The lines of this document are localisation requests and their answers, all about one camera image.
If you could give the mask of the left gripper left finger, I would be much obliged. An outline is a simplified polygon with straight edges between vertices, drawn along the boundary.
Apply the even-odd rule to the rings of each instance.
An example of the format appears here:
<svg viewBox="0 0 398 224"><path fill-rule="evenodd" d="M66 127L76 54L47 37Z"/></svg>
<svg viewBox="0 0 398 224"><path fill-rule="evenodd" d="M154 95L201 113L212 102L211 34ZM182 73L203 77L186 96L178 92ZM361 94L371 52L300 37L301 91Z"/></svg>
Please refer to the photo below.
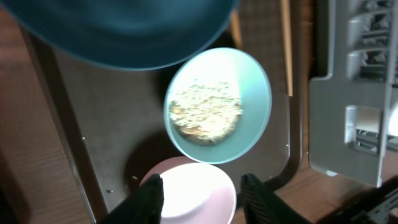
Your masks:
<svg viewBox="0 0 398 224"><path fill-rule="evenodd" d="M152 174L99 224L160 224L164 205L163 179Z"/></svg>

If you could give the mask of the light blue bowl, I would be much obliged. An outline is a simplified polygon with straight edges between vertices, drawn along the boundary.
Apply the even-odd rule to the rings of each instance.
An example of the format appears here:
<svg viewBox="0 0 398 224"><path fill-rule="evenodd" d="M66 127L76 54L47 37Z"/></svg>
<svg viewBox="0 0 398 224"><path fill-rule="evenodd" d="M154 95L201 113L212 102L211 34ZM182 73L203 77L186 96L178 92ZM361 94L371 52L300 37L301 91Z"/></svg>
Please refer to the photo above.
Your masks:
<svg viewBox="0 0 398 224"><path fill-rule="evenodd" d="M170 104L177 91L197 81L221 78L230 82L239 93L243 113L234 131L219 143L202 146L188 140L173 124ZM206 50L176 72L164 100L164 122L174 146L194 161L224 164L233 161L254 147L266 129L272 110L272 89L260 63L242 50L215 48Z"/></svg>

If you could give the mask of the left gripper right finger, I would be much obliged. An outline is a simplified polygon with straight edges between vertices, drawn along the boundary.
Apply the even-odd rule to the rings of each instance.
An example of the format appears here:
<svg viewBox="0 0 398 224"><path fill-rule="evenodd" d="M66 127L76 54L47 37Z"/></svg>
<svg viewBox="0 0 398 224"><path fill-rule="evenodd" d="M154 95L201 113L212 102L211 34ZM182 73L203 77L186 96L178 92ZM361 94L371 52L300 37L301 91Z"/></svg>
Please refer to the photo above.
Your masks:
<svg viewBox="0 0 398 224"><path fill-rule="evenodd" d="M241 201L247 224L308 224L254 174L241 177Z"/></svg>

